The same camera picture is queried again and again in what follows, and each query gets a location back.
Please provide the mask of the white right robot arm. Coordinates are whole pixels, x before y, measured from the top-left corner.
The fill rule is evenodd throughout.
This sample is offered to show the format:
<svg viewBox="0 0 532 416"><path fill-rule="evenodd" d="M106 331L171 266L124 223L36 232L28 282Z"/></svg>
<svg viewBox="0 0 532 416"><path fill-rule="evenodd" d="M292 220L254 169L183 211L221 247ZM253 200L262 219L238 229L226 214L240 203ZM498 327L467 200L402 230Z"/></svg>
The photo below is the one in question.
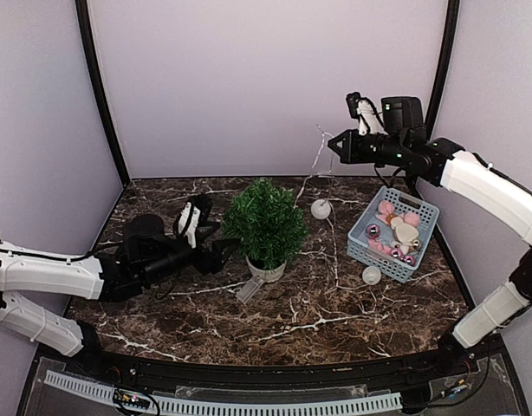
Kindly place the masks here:
<svg viewBox="0 0 532 416"><path fill-rule="evenodd" d="M452 140L429 140L417 97L386 97L376 107L352 92L346 103L358 126L328 142L341 163L394 166L420 177L485 211L527 248L505 281L440 339L431 369L448 376L463 364L464 350L532 307L532 191Z"/></svg>

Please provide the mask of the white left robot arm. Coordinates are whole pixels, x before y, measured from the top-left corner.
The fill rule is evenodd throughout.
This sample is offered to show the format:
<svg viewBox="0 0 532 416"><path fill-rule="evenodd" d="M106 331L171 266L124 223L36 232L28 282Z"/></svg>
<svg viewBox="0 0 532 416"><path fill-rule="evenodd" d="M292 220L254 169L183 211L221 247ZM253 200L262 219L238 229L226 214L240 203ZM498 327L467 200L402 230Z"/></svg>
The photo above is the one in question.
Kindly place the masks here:
<svg viewBox="0 0 532 416"><path fill-rule="evenodd" d="M124 226L122 239L79 257L28 251L0 238L0 325L73 357L93 378L111 370L93 326L47 311L23 291L78 296L98 302L124 302L144 289L192 267L202 275L223 269L239 239L204 241L219 228L196 212L182 214L174 234L161 217L143 214Z"/></svg>

